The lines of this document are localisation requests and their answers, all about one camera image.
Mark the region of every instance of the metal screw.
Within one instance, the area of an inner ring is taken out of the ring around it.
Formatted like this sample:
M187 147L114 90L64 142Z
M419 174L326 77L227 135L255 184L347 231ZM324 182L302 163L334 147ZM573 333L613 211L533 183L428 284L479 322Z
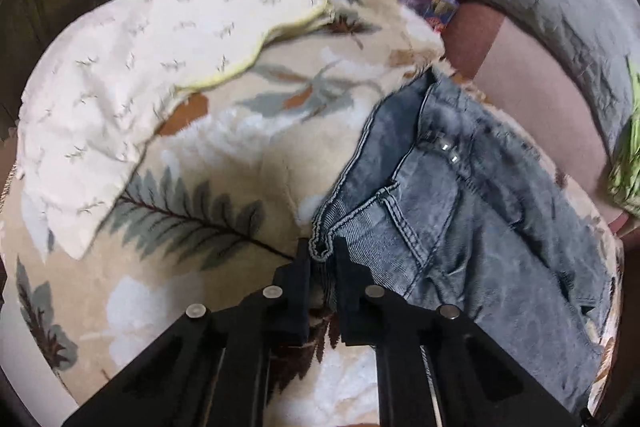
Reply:
M453 304L444 304L443 306L440 306L438 313L446 319L456 319L460 317L460 308Z
M187 308L187 317L190 319L199 319L207 313L207 309L204 304L192 304Z
M280 286L267 286L267 288L262 290L262 295L268 299L277 299L282 297L282 288L280 288Z
M364 288L364 293L372 299L380 299L385 294L385 289L377 284L372 284Z

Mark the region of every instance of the metal rivet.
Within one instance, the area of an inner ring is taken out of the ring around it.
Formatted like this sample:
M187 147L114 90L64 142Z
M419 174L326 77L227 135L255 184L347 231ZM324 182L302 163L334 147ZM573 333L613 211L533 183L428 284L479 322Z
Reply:
M277 299L282 297L282 288L280 288L280 286L267 286L267 288L262 290L262 295L268 299Z
M204 314L207 313L207 309L204 304L192 304L187 308L187 317L190 319L199 319L200 317L204 317Z
M443 306L440 306L438 313L446 319L456 319L460 317L460 308L453 304L444 304Z
M364 293L372 299L380 299L385 294L385 289L377 284L372 284L364 289Z
M440 142L440 148L443 151L448 151L449 149L451 149L453 147L452 142L450 142L446 138L440 138L439 142Z

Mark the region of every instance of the denim seam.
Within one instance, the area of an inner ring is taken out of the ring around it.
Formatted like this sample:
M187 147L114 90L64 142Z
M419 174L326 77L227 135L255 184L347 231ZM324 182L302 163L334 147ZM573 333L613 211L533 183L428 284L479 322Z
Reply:
M406 159L409 158L409 155L416 149L415 143L409 147L409 150L404 154L404 156L402 156L401 160L399 161L398 165L396 166L396 168L394 169L394 173L391 174L391 179L393 179L394 182L398 183L398 172L400 172L400 169L402 168L402 166L404 165L404 163L406 162Z
M607 291L606 295L609 296L609 308L607 309L606 317L609 317L611 313L611 307L613 306L613 292L616 290L616 278L615 276L609 277L607 274ZM598 330L599 340L602 340L602 336L604 335L605 327L607 326L607 319L603 320L600 330Z
M360 136L360 141L358 142L358 147L353 153L351 160L349 161L347 166L344 168L344 170L340 174L340 177L338 178L338 181L334 185L334 188L331 191L331 194L329 195L327 200L320 206L320 208L318 208L318 210L314 215L314 219L313 219L314 225L311 231L311 237L309 238L309 256L311 257L311 259L314 259L319 263L324 263L324 261L326 261L327 258L332 254L332 251L333 251L332 245L325 245L325 250L322 253L318 252L317 245L320 242L321 223L326 212L329 209L329 206L332 203L334 203L334 201L338 197L338 193L340 192L340 189L344 185L344 182L346 181L348 174L351 172L351 169L353 169L353 166L355 165L355 163L360 159L360 155L362 154L362 149L364 148L364 145L367 139L369 138L369 134L371 132L371 126L373 124L373 121L376 115L378 114L378 111L380 110L380 107L382 107L383 103L385 103L386 100L388 100L390 97L397 94L399 91L405 89L406 87L410 86L411 84L413 84L415 80L418 79L418 77L426 73L427 73L427 70L425 69L418 70L415 76L409 82L403 84L401 87L399 87L399 89L395 89L392 92L390 92L385 98L380 100L371 111L369 118L367 118L367 121L363 127L362 135ZM435 82L431 84L428 90L431 89L431 87L433 87L434 85L435 85ZM420 112L418 113L418 124L420 123L419 115L420 115Z
M414 256L418 264L418 269L421 270L429 260L429 253L422 247L414 229L412 229L404 215L402 215L402 210L398 207L396 198L389 193L388 189L385 192L387 197L381 198L382 203L386 206L396 229L398 229L402 239L404 239L404 242L409 247L409 251Z
M597 299L592 299L592 298L584 299L582 297L576 297L575 301L580 305L596 305L598 303Z
M470 145L472 145L473 138L474 138L474 135L472 136L472 139L470 140ZM436 153L436 154L439 154L439 155L443 155L443 156L444 156L444 154L443 154L439 149L437 149L437 147L436 147L436 146L433 146L432 144L430 144L430 145L431 145L431 147L429 147L428 149L430 149L430 150L431 150L431 152ZM468 188L472 193L474 193L474 194L479 198L479 200L480 200L480 201L482 201L482 203L484 203L484 204L485 204L485 206L487 206L488 208L490 208L492 212L497 213L497 211L495 210L494 206L493 206L492 204L490 204L490 203L489 203L489 201L487 201L487 200L484 198L484 196L483 196L482 192L477 188L477 186L474 184L474 182L473 182L470 178L468 178L467 176L465 176L465 175L462 173L462 170L460 169L460 167L459 167L459 166L457 166L457 165L451 165L451 168L452 168L452 169L453 169L453 171L455 172L456 177L458 177L458 179L460 179L460 181L461 181L461 182L462 182L462 183L463 183L463 184L464 184L464 185L465 185L465 186L466 186L466 187L467 187L467 188ZM517 227L516 227L516 226L517 226L517 224L518 224L519 222L520 222L520 221L517 221L516 223L513 223L512 225L510 225L510 229L511 229L511 230L513 230L513 231L514 231L515 233L517 233L518 235L520 235L520 233L519 233L519 231L518 231L518 229L517 229ZM591 296L590 296L590 297L588 297L588 299L593 299L593 301L594 301L594 302L596 302L596 306L597 306L597 307L599 307L599 306L601 305L601 303L602 303L602 295L600 295L600 296L598 296L598 297L591 297ZM567 301L567 303L568 303L568 304L569 304L569 305L574 309L574 311L577 313L577 315L578 315L578 316L580 316L580 315L581 315L580 310L576 308L575 304L572 302L572 300L571 300L571 299L569 299L569 300ZM587 334L586 330L585 330L585 329L583 329L583 330L582 330L582 333L584 334L584 337L585 337L585 338L587 338L587 340L589 341L589 344L591 345L591 344L592 344L592 342L591 342L591 339L589 339L589 337L588 337L588 334Z
M423 133L423 128L422 128L422 114L424 112L424 108L427 105L427 102L429 102L429 99L431 97L431 91L435 90L436 86L438 85L438 80L436 80L436 82L433 82L431 84L431 86L429 86L427 88L427 92L424 95L424 98L422 99L422 103L420 104L420 110L418 111L418 125L416 127L416 134L415 134L415 141L420 141L420 137L424 135Z
M438 234L438 237L435 239L435 241L433 243L433 247L431 248L429 260L428 260L427 263L425 263L424 268L415 275L415 278L411 282L411 284L409 285L409 288L407 289L407 291L406 291L406 293L404 295L404 298L407 298L411 294L411 292L415 288L415 285L417 285L418 281L420 279L422 279L422 277L424 277L424 274L427 272L427 270L429 270L429 271L430 270L436 270L438 272L438 274L442 277L443 280L447 279L445 277L444 273L442 272L442 270L440 270L440 269L438 269L438 268L433 266L434 261L435 261L435 256L434 256L433 252L435 252L438 249L438 247L441 245L442 238L444 237L445 233L447 232L447 230L449 230L449 227L451 226L451 220L453 218L453 213L454 213L455 209L460 204L460 197L461 197L461 191L457 190L456 199L453 202L453 204L451 205L451 210L449 211L449 216L447 216L447 219L445 221L444 226L440 230L440 233Z
M395 182L389 188L393 188L394 186L397 186L397 185L398 185L398 182ZM339 229L342 225L346 225L347 223L352 221L353 218L356 217L358 214L363 213L373 203L376 203L378 201L378 192L379 191L380 190L378 190L372 197L370 197L367 201L365 201L363 204L361 204L361 206L358 206L358 207L354 208L351 212L349 212L349 214L344 216L337 223L332 225L329 228L329 230L327 230L327 232L326 232L326 242L327 242L327 244L326 244L326 253L320 259L316 259L316 261L318 261L319 263L324 263L329 257L331 257L331 255L334 253L333 238L334 238L336 230Z
M474 136L472 136L471 139L470 139L470 146L472 146L473 139L474 139ZM421 147L421 149L424 150L424 152L426 152L426 153L432 152L434 154L442 156L445 159L447 158L447 155L445 153L443 153L437 146L435 146L434 144L432 144L430 142L427 142L424 146ZM466 188L469 189L469 191L471 193L476 195L486 206L488 206L489 208L492 209L492 211L497 213L497 211L494 209L494 206L491 203L489 203L489 201L487 201L487 199L484 197L484 194L476 186L476 184L472 181L471 177L467 176L463 172L460 164L467 160L466 154L463 154L462 152L460 152L460 150L458 151L458 154L460 155L460 162L458 163L458 165L454 165L454 164L450 165L451 169L456 174L456 177L462 182L463 185L465 185ZM521 219L519 219L518 221L515 221L514 223L510 223L509 224L510 229L514 229L514 226L517 225L520 222L522 222Z
M465 184L466 184L466 185L468 185L468 186L469 186L469 185L472 185L472 184L471 184L471 182L467 182L466 180L464 180L464 182L465 182ZM475 187L474 187L474 191L476 192L476 195L478 195L478 198L479 198L479 200L481 200L481 201L482 201L482 203L484 203L488 208L490 208L490 209L491 209L491 211L493 211L493 212L496 212L496 213L497 213L497 211L494 209L494 207L492 207L492 206L491 206L491 205L490 205L490 204L489 204L489 203L488 203L488 202L487 202L487 201L482 197L482 194L479 194L479 193L478 193L478 190L477 190L477 189L475 189ZM518 235L520 235L519 231L518 231L514 226L510 226L510 229L512 229L515 233L517 233ZM589 299L593 299L593 301L594 301L594 302L596 302L596 306L597 306L597 307L598 307L598 306L601 304L601 302L602 302L602 296L600 296L600 297L596 297L596 298L590 297ZM575 314L576 314L578 317L580 317L580 316L582 315L582 312L581 312L581 311L576 307L576 305L574 304L573 299L567 299L567 300L566 300L566 302L567 302L567 304L568 304L569 306L571 306L571 308L574 310ZM589 335L587 334L587 330L586 330L586 328L584 328L584 327L583 327L583 328L579 328L579 330L580 330L580 334L581 334L581 336L582 336L585 340L587 340L587 343L588 343L588 345L591 347L591 349L592 349L595 353L600 353L600 350L598 349L598 346L597 346L597 345L595 345L595 344L593 344L593 343L591 342L591 339L589 338Z
M436 76L436 82L434 82L432 86L430 86L427 92L427 96L429 94L429 91L431 90L431 87L435 87L441 82L452 82L452 80L450 78L446 78L446 77L438 78ZM453 102L452 100L449 100L448 98L442 98L438 96L437 93L434 96L439 102L444 103L453 109L461 109L463 112L467 111L470 102L475 102L475 99L473 99L471 95L467 94L463 90L460 90L460 92L458 93L458 99L455 102ZM520 136L517 132L515 132L513 129L508 127L507 124L505 124L504 122L496 120L495 116L492 115L489 111L487 111L484 107L482 107L482 105L479 105L478 109L481 111L482 118L480 120L478 118L475 118L476 123L486 124L486 121L490 120L492 130L496 131L494 132L494 137L498 140L498 142L503 147L507 147L508 142L515 140L519 145L526 146L526 148L524 148L523 151L526 152L527 155L529 155L532 160L539 161L540 155L538 154L538 152L522 136Z
M471 140L470 140L470 146L471 146L470 150L472 150L473 143L474 143L474 138L475 138L475 133L472 135ZM522 144L524 144L524 145L527 145L527 143L526 143L524 140L522 140L522 138L520 138L518 135L514 134L513 132L511 132L511 131L510 131L510 130L508 130L508 129L506 130L506 134L502 134L502 136L500 136L500 137L498 138L498 140L499 140L500 142L503 142L503 145L506 145L506 142L507 142L507 141L509 141L509 140L516 140L516 142L518 142L519 144L520 144L520 143L522 143ZM530 149L530 146L528 146L528 145L527 145L527 150L524 150L523 152L527 153L527 152L529 152L530 150L531 150L531 149ZM549 176L548 176L548 172L546 172L546 171L542 168L542 166L540 166L539 164L537 164L537 165L536 165L536 168L541 169L541 170L544 172L544 175L545 175L546 177L549 177ZM467 178L467 177L466 177L462 172L459 172L458 174L459 174L460 178L464 180L465 185L466 185L467 187L469 187L471 190L473 190L474 194L476 194L476 195L478 196L478 198L479 198L479 199L480 199L480 200L481 200L481 201L482 201L486 206L490 207L494 212L497 212L497 211L494 209L494 206L493 206L493 205L492 205L492 204L491 204L491 203L490 203L490 202L489 202L489 201L484 197L484 195L483 195L482 191L480 191L480 189L479 189L479 188L477 188L477 185L474 183L474 181L473 181L473 179L471 179L471 177ZM518 235L522 235L522 234L520 233L519 226L520 226L523 222L524 222L524 216L521 216L521 217L520 217L520 219L518 219L517 221L514 221L514 222L510 223L509 228L510 228L511 230L513 230L515 233L517 233ZM599 305L601 304L601 302L602 302L602 295L601 295L600 297L597 297L597 296L595 296L595 297L594 297L594 296L576 297L574 300L575 300L576 302L578 302L578 300L579 300L579 301L585 301L585 302L588 302L588 303L590 303L590 302L594 302L596 306L599 306Z

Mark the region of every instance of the green cloth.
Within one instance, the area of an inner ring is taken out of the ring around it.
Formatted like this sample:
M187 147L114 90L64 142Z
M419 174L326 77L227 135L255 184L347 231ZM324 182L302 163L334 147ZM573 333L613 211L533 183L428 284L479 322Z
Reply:
M627 64L634 92L634 111L609 175L609 193L620 207L640 217L640 70L628 57Z

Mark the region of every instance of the yellow trim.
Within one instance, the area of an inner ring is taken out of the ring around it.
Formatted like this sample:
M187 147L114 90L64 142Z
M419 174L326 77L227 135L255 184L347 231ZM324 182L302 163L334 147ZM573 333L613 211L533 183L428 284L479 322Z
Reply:
M195 82L194 84L190 84L189 86L177 86L177 90L196 91L196 90L206 89L207 87L212 87L217 84L220 84L221 82L224 82L225 80L228 80L233 76L236 76L237 74L243 73L244 71L248 70L251 66L253 66L253 64L255 64L255 61L258 59L258 56L260 55L262 48L267 42L271 40L274 34L278 32L281 32L282 34L284 34L285 32L290 30L304 28L305 26L310 25L314 20L318 19L324 13L327 13L329 15L331 15L332 13L331 4L329 3L328 0L325 0L324 4L317 6L316 8L311 10L311 12L309 12L308 15L306 15L304 18L296 22L281 24L271 28L267 33L265 33L264 38L256 46L256 48L254 49L254 51L252 52L248 60L244 62L240 62L239 64L235 64L230 69L225 69L223 73L214 74L213 76L210 76L207 80ZM326 22L319 25L312 26L309 29L309 31L318 29L320 26L330 23L332 19L333 17L330 17L329 19L326 20Z

